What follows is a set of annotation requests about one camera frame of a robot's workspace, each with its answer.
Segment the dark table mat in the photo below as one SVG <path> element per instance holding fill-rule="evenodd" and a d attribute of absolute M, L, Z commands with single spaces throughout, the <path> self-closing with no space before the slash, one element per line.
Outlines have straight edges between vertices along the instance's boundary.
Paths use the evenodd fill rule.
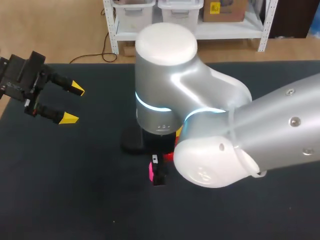
<path fill-rule="evenodd" d="M 54 64 L 77 97 L 48 84 L 42 101 L 80 117 L 55 125 L 11 100 L 0 120 L 0 239 L 320 239 L 320 162 L 208 189 L 169 165 L 153 187 L 147 156 L 120 150 L 135 118 L 134 65 Z M 320 61 L 215 63 L 254 99 L 320 72 Z"/>

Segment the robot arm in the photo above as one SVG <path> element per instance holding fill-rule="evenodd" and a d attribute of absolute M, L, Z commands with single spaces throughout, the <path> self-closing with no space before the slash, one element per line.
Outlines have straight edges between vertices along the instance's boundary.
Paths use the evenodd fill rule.
<path fill-rule="evenodd" d="M 184 178 L 219 188 L 320 159 L 320 75 L 252 101 L 243 83 L 196 52 L 193 34 L 170 23 L 151 25 L 136 40 L 137 122 L 156 135 L 183 125 L 173 161 Z"/>

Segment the red object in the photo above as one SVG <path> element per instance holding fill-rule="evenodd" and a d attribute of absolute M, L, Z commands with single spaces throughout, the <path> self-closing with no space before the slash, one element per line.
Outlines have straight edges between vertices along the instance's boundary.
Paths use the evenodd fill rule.
<path fill-rule="evenodd" d="M 177 136 L 177 137 L 175 138 L 175 145 L 176 145 L 176 146 L 177 146 L 178 140 L 179 140 L 179 137 Z M 164 160 L 165 160 L 166 162 L 172 162 L 172 161 L 174 160 L 174 153 L 173 153 L 173 152 L 170 152 L 170 153 L 168 153 L 168 154 L 164 154 L 163 157 L 164 157 Z"/>

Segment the storage bin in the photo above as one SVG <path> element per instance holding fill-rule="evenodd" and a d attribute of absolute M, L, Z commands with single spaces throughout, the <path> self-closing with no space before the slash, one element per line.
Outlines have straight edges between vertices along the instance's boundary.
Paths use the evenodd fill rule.
<path fill-rule="evenodd" d="M 162 10 L 163 22 L 182 25 L 191 32 L 196 30 L 199 10 L 203 6 L 204 0 L 158 0 L 158 7 Z"/>
<path fill-rule="evenodd" d="M 119 19 L 122 32 L 138 33 L 152 24 L 153 6 L 156 0 L 147 0 L 144 4 L 117 4 L 112 2 Z"/>

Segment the pink object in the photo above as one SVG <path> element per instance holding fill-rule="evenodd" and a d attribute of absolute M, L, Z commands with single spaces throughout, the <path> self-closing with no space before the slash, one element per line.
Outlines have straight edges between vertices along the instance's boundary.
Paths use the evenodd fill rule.
<path fill-rule="evenodd" d="M 149 164 L 149 179 L 151 182 L 154 181 L 154 172 L 152 171 L 152 163 Z"/>

